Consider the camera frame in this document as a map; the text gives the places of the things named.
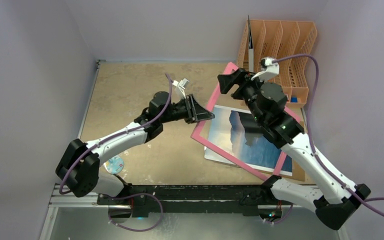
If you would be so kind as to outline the blue landscape photo print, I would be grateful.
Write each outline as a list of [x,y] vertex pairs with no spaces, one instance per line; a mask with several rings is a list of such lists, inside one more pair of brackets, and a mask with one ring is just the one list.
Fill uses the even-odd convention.
[[281,150],[258,130],[249,110],[215,105],[207,140],[250,167],[272,173]]

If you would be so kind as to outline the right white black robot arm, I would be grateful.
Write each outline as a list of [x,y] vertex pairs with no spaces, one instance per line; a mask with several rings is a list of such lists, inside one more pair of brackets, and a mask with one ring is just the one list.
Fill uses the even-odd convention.
[[238,68],[217,77],[221,94],[238,85],[231,94],[243,100],[266,140],[290,156],[308,174],[316,188],[270,177],[262,184],[260,196],[268,204],[287,201],[316,214],[328,228],[339,230],[371,194],[364,184],[343,175],[316,147],[300,123],[286,112],[287,96],[274,82],[254,80],[254,73]]

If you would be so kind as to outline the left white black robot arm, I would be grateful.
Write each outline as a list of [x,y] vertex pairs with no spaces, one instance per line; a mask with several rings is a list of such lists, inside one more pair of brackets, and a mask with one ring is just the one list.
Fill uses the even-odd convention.
[[118,205],[129,199],[127,183],[117,174],[102,174],[100,167],[111,158],[156,138],[163,124],[184,120],[187,124],[211,120],[215,115],[201,106],[192,94],[172,103],[170,94],[159,91],[141,115],[111,135],[83,142],[72,140],[55,173],[71,193],[81,198],[90,192],[108,195]]

